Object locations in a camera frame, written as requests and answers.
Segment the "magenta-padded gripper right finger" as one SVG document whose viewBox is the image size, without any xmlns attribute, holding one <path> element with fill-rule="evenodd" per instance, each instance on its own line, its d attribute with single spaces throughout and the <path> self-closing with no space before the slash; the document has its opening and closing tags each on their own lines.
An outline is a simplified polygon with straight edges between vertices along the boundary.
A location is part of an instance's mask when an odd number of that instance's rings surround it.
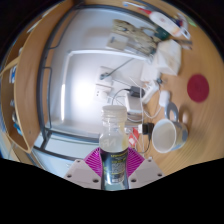
<svg viewBox="0 0 224 224">
<path fill-rule="evenodd" d="M 164 177 L 152 158 L 144 159 L 137 151 L 128 149 L 127 178 L 130 189 L 140 188 Z"/>
</svg>

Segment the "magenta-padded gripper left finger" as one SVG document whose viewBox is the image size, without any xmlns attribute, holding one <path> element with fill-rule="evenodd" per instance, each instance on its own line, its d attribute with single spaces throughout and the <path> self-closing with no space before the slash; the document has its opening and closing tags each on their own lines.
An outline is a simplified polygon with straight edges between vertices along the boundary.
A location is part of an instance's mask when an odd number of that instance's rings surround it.
<svg viewBox="0 0 224 224">
<path fill-rule="evenodd" d="M 100 149 L 94 149 L 84 159 L 76 159 L 64 178 L 81 187 L 100 190 L 102 178 Z"/>
</svg>

